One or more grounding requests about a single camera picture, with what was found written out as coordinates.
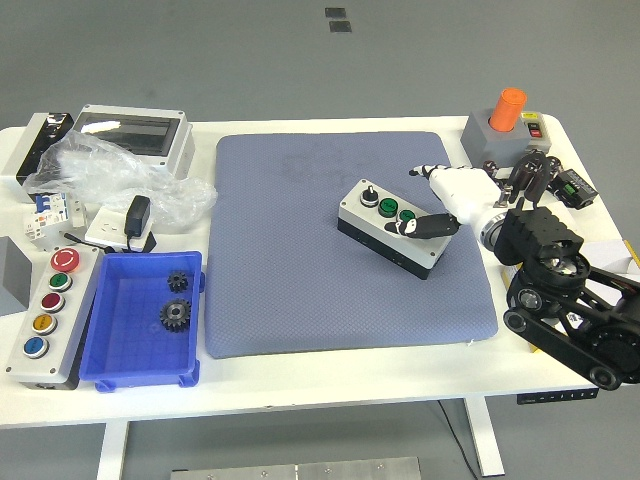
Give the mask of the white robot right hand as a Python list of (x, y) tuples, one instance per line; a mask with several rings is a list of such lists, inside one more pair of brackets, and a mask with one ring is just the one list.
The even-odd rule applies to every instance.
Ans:
[(506, 216), (507, 208), (498, 201), (500, 188), (481, 169), (422, 165), (411, 176), (424, 177), (446, 212), (386, 223), (392, 234), (412, 239), (453, 236), (461, 225), (470, 226), (478, 242), (493, 250)]

